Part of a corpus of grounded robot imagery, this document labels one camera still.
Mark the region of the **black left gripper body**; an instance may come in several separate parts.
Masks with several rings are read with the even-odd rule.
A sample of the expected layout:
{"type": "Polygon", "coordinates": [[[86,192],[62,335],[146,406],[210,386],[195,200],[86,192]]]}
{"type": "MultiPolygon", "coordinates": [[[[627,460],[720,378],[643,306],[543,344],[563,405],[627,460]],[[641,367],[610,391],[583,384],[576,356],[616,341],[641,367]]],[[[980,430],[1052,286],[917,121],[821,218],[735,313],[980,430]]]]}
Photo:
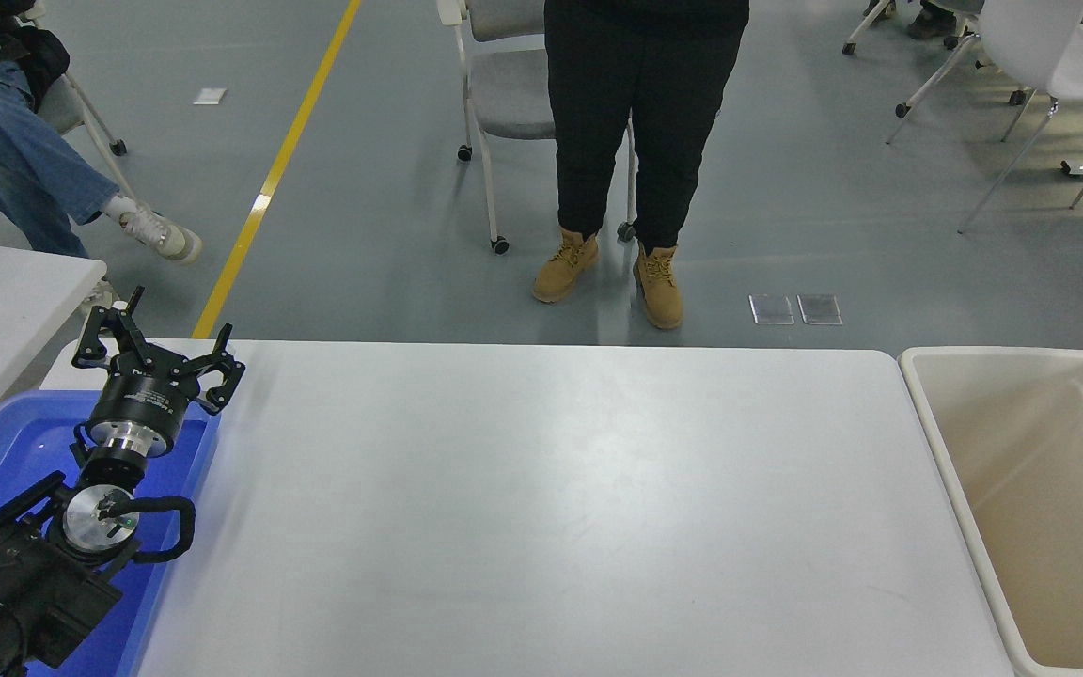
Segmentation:
{"type": "Polygon", "coordinates": [[[95,445],[173,445],[196,398],[190,374],[154,376],[133,366],[107,366],[108,377],[86,421],[95,445]]]}

